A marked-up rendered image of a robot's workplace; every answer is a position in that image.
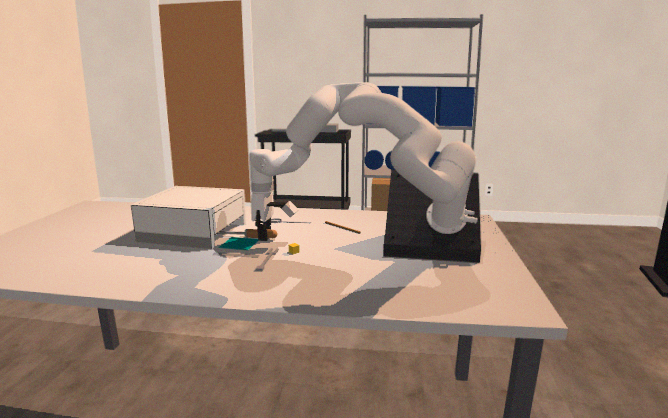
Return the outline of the teal square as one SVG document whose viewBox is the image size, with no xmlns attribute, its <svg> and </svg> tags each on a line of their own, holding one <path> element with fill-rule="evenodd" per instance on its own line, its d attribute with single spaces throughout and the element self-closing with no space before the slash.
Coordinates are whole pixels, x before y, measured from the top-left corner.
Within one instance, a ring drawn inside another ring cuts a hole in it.
<svg viewBox="0 0 668 418">
<path fill-rule="evenodd" d="M 218 248 L 249 250 L 258 241 L 258 239 L 231 237 Z"/>
</svg>

